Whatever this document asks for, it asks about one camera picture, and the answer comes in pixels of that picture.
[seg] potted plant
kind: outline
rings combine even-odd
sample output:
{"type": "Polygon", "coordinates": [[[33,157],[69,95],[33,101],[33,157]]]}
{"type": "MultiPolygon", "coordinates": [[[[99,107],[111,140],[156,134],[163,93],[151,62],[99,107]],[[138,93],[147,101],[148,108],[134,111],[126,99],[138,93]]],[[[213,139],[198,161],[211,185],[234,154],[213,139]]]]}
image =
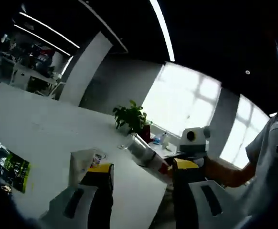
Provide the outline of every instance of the potted plant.
{"type": "Polygon", "coordinates": [[[130,100],[130,108],[118,106],[113,109],[116,120],[116,128],[128,126],[128,134],[137,133],[147,143],[151,142],[150,125],[147,123],[147,114],[141,112],[142,106],[137,106],[135,101],[130,100]]]}

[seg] white pillar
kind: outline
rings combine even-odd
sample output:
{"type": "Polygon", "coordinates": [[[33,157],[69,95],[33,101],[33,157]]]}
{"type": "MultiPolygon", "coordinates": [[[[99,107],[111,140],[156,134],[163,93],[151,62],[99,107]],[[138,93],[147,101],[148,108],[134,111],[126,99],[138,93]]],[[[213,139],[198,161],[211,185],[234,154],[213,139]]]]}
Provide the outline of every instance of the white pillar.
{"type": "Polygon", "coordinates": [[[111,47],[111,42],[101,32],[94,37],[70,72],[60,101],[79,106],[86,88],[111,47]]]}

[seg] bright window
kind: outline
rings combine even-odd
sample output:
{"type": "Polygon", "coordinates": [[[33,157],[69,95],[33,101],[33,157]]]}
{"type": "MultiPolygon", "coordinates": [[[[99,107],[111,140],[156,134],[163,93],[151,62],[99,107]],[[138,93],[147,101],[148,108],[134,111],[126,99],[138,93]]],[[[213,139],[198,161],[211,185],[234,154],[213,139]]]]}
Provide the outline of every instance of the bright window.
{"type": "Polygon", "coordinates": [[[269,117],[244,96],[240,96],[233,128],[220,155],[238,168],[248,164],[245,147],[250,144],[268,122],[269,117]]]}
{"type": "Polygon", "coordinates": [[[211,121],[220,83],[202,73],[166,63],[143,102],[147,119],[181,136],[185,128],[211,121]]]}

